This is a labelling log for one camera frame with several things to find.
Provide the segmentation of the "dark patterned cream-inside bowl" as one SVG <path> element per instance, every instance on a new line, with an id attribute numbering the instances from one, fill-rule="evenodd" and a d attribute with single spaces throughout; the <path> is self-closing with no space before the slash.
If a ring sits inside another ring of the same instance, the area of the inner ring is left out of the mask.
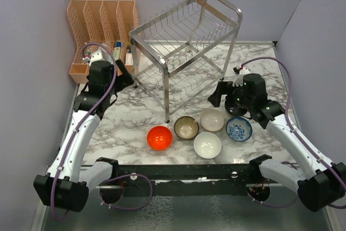
<path id="1" fill-rule="evenodd" d="M 193 117 L 183 116 L 175 122 L 174 132 L 183 140 L 191 140 L 199 133 L 199 124 Z"/>

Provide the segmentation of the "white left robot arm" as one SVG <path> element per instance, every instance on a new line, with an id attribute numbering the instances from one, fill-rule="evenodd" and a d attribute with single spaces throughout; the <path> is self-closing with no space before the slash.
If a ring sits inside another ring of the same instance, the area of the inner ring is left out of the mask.
<path id="1" fill-rule="evenodd" d="M 121 60 L 115 64 L 93 62 L 87 78 L 88 84 L 75 98 L 71 123 L 56 159 L 45 175 L 34 179 L 34 189 L 45 206 L 73 212 L 84 208 L 89 193 L 99 184 L 119 180 L 117 160 L 101 157 L 86 171 L 81 171 L 81 165 L 94 131 L 113 105 L 112 95 L 134 83 Z"/>

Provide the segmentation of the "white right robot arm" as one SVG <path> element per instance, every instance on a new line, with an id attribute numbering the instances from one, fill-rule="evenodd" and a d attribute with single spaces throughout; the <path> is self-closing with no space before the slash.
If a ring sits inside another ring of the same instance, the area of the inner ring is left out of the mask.
<path id="1" fill-rule="evenodd" d="M 250 161 L 249 179 L 260 183 L 273 180 L 297 193 L 298 198 L 312 212 L 316 212 L 345 195 L 345 164 L 334 163 L 325 157 L 293 125 L 286 110 L 268 99 L 265 80 L 259 74 L 241 76 L 243 83 L 220 81 L 208 101 L 219 107 L 225 96 L 225 106 L 236 113 L 249 112 L 251 118 L 272 134 L 297 162 L 295 170 L 262 155 Z"/>

